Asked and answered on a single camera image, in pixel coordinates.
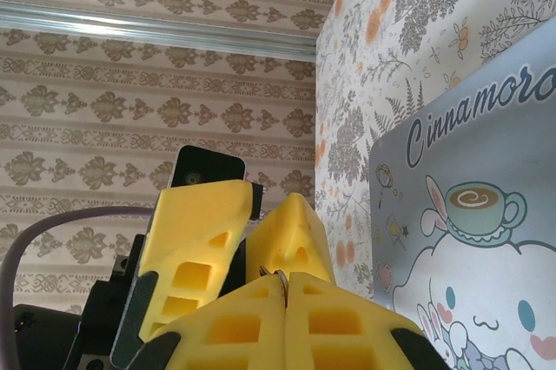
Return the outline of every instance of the purple cable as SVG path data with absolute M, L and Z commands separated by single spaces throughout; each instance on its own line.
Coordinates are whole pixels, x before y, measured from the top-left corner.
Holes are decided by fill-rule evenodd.
M 58 225 L 107 215 L 151 216 L 152 208 L 100 207 L 52 215 L 25 229 L 6 252 L 0 267 L 0 370 L 20 370 L 14 333 L 14 284 L 19 261 L 27 246 L 40 234 Z

